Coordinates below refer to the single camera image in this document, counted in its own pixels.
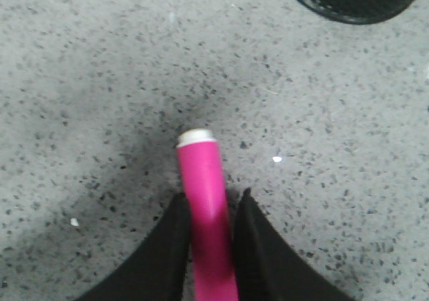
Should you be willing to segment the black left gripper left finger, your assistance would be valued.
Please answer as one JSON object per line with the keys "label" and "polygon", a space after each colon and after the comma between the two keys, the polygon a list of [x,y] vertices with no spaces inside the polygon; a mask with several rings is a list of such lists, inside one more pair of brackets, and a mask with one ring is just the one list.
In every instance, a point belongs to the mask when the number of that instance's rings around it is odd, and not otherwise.
{"label": "black left gripper left finger", "polygon": [[191,232],[190,207],[176,194],[142,244],[79,300],[181,300]]}

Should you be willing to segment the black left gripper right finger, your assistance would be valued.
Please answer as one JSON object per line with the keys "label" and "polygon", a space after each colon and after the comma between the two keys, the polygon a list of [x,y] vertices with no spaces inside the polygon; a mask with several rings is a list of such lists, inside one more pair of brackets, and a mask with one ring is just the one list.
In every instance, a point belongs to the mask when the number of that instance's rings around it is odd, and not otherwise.
{"label": "black left gripper right finger", "polygon": [[233,259],[240,300],[350,300],[312,269],[273,228],[251,189],[237,208]]}

